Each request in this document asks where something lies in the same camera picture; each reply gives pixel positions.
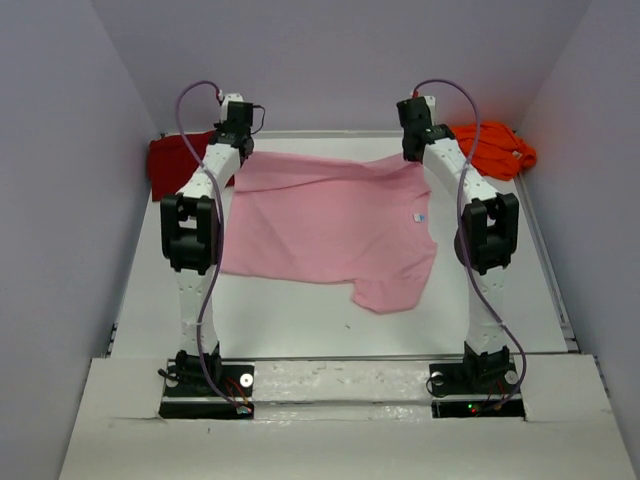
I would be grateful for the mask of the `pink t shirt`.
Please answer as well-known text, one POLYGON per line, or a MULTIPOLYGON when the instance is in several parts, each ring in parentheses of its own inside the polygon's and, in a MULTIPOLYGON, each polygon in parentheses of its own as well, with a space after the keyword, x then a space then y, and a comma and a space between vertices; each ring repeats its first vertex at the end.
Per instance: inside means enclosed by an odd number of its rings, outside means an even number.
POLYGON ((256 154, 234 177, 223 272, 351 284, 377 314, 415 308, 437 255, 431 188, 401 155, 359 163, 256 154))

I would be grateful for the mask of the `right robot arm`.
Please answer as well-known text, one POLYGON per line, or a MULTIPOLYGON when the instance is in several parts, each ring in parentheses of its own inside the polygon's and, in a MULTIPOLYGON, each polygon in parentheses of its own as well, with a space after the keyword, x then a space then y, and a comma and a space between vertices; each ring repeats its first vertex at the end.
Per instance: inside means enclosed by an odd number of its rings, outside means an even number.
POLYGON ((452 130, 435 122, 435 99, 417 93, 397 103, 403 157, 433 172, 456 201, 454 250, 467 269, 469 328, 462 384, 482 392, 512 368, 507 335, 496 318, 504 274, 518 239, 519 201, 502 194, 467 163, 452 130))

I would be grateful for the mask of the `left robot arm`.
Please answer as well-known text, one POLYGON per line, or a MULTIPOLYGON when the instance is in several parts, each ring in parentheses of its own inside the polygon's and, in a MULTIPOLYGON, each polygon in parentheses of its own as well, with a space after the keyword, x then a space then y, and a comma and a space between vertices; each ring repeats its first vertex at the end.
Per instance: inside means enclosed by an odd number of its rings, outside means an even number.
POLYGON ((160 200, 161 250, 178 289, 181 336, 176 369, 195 392, 209 395, 221 383, 220 341, 211 297, 224 247, 222 190, 254 149, 254 104, 239 93, 219 101, 220 119, 198 152, 180 133, 196 170, 175 193, 160 200))

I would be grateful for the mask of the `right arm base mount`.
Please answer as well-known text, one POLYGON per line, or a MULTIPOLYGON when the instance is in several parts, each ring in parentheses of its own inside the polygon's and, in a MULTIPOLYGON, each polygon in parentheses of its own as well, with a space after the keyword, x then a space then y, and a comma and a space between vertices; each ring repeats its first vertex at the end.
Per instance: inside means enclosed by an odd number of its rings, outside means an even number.
POLYGON ((476 354, 464 348, 459 361, 433 363, 425 388, 436 419, 521 418, 524 402, 515 363, 507 347, 476 354))

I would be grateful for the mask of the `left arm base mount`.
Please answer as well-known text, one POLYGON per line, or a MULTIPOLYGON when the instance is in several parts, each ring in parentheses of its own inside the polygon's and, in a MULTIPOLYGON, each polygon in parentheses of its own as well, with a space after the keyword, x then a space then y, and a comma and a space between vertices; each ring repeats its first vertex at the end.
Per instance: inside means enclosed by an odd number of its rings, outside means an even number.
POLYGON ((164 381, 159 406, 163 419, 250 420, 254 417, 255 365, 203 358, 184 351, 160 368, 164 381))

